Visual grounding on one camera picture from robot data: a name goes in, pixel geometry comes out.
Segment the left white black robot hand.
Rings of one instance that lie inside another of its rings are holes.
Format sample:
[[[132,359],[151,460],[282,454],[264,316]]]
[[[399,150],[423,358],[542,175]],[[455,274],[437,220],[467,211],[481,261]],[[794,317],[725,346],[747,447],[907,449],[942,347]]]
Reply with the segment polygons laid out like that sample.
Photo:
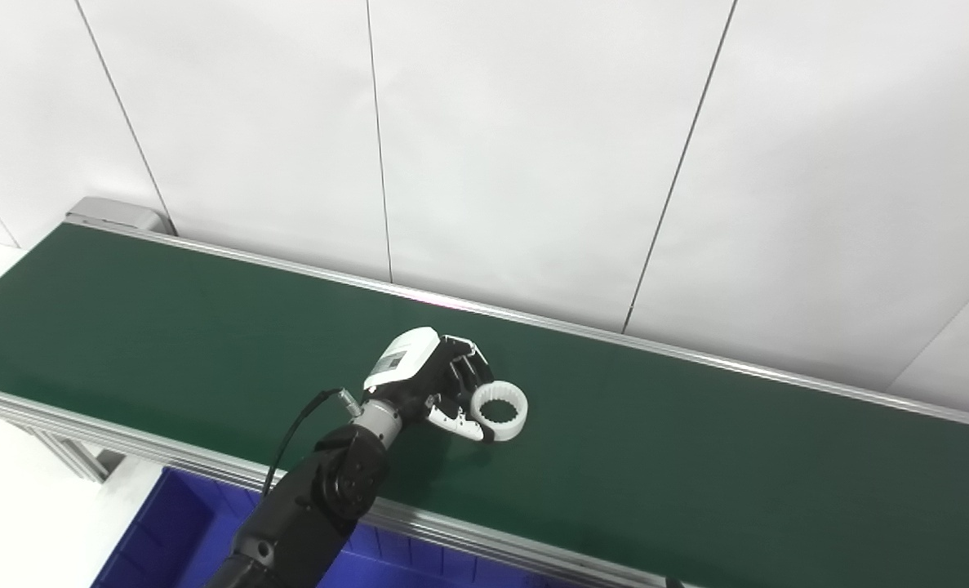
[[[385,448],[403,428],[418,423],[494,443],[494,429],[469,410],[473,392],[494,380],[476,343],[431,327],[413,328],[395,338],[369,372],[363,411],[353,424],[372,432]]]

